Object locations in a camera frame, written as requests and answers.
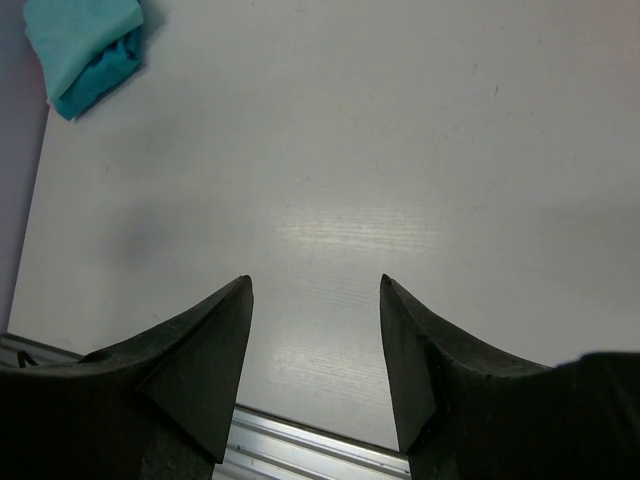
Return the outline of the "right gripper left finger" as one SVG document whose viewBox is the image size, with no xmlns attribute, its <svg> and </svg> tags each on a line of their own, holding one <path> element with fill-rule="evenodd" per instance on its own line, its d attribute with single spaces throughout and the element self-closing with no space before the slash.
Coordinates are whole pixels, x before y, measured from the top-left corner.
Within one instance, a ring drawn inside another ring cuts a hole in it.
<svg viewBox="0 0 640 480">
<path fill-rule="evenodd" d="M 1 370 L 5 479 L 209 479 L 224 459 L 251 328 L 243 275 L 70 362 Z"/>
</svg>

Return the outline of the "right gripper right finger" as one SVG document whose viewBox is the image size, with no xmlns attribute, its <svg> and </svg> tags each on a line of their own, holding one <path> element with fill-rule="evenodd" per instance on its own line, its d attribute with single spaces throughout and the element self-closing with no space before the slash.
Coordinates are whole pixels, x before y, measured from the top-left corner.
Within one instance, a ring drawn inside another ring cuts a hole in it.
<svg viewBox="0 0 640 480">
<path fill-rule="evenodd" d="M 635 479 L 639 357 L 556 367 L 497 349 L 389 276 L 380 323 L 399 450 L 415 479 Z"/>
</svg>

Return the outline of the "mint green t-shirt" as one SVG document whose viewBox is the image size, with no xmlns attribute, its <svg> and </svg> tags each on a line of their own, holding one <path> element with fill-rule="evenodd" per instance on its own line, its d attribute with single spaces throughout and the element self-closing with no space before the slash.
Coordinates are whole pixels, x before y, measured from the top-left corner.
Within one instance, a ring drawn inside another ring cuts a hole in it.
<svg viewBox="0 0 640 480">
<path fill-rule="evenodd" d="M 144 20 L 140 3 L 130 0 L 28 1 L 23 17 L 51 101 L 68 90 L 93 58 Z"/>
</svg>

